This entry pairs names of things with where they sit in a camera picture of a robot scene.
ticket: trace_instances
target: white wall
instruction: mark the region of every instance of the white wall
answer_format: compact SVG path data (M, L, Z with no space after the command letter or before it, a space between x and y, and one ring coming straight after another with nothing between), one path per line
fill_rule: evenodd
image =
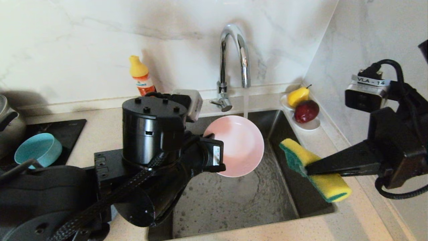
M159 91L213 90L230 22L246 35L253 85L300 82L337 1L1 1L0 93L20 106L135 96L128 57L142 53Z
M417 48L428 39L428 2L340 1L305 76L307 84L351 144L367 138L369 114L345 106L345 89L352 74L389 58L398 61L404 79L428 98L428 66ZM391 67L384 77L396 80ZM428 184L428 175L406 182L402 193ZM393 204L417 240L428 239L428 193Z

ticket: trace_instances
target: screw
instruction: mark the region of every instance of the screw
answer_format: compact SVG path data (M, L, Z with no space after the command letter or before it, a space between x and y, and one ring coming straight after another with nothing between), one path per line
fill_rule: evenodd
M37 235L42 234L42 233L44 233L44 232L45 232L45 229L36 229L36 230L34 231L34 233L35 233L35 234L37 234Z
M36 227L36 229L34 230L34 233L37 235L40 235L42 233L45 232L45 229L48 227L47 223L42 223L39 226Z

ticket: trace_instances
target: white dish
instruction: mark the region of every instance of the white dish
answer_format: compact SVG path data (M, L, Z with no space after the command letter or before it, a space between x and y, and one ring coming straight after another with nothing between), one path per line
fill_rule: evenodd
M287 110L289 110L289 111L294 111L294 109L295 109L295 108L288 104L287 97L288 97L288 93L287 93L287 94L285 94L285 95L283 95L283 96L280 98L279 102L281 103L281 105L282 105L285 109L287 109Z
M296 121L293 115L293 122L300 130L304 130L304 131L314 131L318 129L318 127L320 127L321 125L321 121L318 118L318 116L315 117L315 119L311 120L310 122L299 123Z

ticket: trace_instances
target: faucet handle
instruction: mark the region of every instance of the faucet handle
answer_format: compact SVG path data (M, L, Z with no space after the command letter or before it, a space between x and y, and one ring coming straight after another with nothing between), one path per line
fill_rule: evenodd
M211 103L211 104L215 104L215 105L219 105L219 106L221 106L221 104L220 104L219 102L215 102L215 101L213 101L213 100L210 100L210 103Z
M232 103L228 98L222 98L218 100L218 102L210 100L210 103L217 105L222 112L230 111L230 109L232 109Z

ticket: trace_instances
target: yellow bottle cap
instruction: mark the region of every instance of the yellow bottle cap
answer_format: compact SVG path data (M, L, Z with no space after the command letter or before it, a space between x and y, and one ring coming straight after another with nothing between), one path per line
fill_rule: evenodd
M148 75L149 69L146 65L141 63L140 58L136 55L131 55L129 57L129 61L131 62L131 68L129 69L129 73L132 77L142 77Z

